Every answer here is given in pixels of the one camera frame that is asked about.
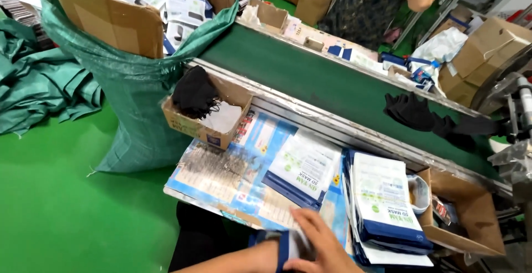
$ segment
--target green fabric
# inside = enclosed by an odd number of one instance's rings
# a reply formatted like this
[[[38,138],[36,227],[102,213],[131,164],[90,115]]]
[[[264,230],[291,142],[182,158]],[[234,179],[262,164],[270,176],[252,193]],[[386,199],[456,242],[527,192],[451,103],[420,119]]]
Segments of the green fabric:
[[[50,114],[61,122],[101,109],[101,87],[71,54],[37,50],[30,27],[0,20],[0,134],[22,135]]]
[[[79,30],[58,0],[41,0],[43,28],[64,51],[93,73],[120,124],[98,171],[134,172],[175,165],[179,144],[191,138],[168,127],[160,101],[182,75],[182,63],[197,56],[234,21],[238,2],[201,25],[173,56],[149,59],[111,47]]]
[[[199,58],[479,174],[500,179],[486,160],[493,154],[486,137],[475,138],[477,150],[466,152],[434,133],[410,129],[386,116],[382,112],[386,105],[384,94],[407,93],[402,88],[242,25],[231,26]],[[459,112],[434,101],[429,101],[429,108],[441,117],[450,115],[459,120]]]

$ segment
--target conveyor belt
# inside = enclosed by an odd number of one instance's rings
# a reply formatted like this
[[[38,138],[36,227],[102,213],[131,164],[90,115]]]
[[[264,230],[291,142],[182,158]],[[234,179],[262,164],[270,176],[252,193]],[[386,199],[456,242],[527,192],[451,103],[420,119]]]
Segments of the conveyor belt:
[[[499,179],[486,161],[492,151],[485,137],[475,139],[477,150],[470,153],[433,133],[412,130],[386,116],[382,112],[384,94],[407,93],[400,87],[238,24],[232,25],[199,58],[486,177]],[[434,101],[429,101],[429,107],[442,117],[449,115],[458,120],[460,115]]]

